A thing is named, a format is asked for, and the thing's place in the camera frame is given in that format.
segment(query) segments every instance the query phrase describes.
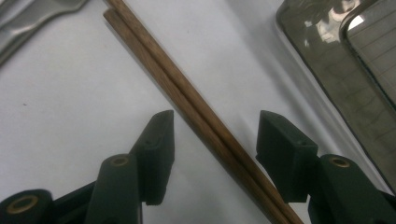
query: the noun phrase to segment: white surface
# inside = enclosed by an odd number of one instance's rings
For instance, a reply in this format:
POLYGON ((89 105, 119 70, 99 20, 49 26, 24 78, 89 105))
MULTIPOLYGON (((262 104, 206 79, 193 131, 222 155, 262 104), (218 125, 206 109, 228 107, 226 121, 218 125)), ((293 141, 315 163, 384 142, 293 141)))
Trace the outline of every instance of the white surface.
MULTIPOLYGON (((279 38, 280 0, 128 0, 128 5, 254 157, 261 110, 280 113, 320 153, 366 164, 279 38)), ((149 119, 175 109, 91 0, 49 22, 0 68, 0 200, 24 189, 59 198, 128 152, 149 119)), ((269 223, 183 118, 164 202, 145 223, 269 223)), ((375 180, 368 167, 362 167, 375 180)), ((309 223, 306 204, 294 204, 309 223)))

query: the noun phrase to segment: utensil handle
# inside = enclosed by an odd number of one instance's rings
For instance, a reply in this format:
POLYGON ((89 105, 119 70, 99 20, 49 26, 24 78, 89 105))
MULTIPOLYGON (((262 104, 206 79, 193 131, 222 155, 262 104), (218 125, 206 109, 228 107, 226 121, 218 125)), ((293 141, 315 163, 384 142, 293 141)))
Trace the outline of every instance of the utensil handle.
POLYGON ((51 1, 35 0, 0 28, 0 65, 54 14, 48 13, 51 1))

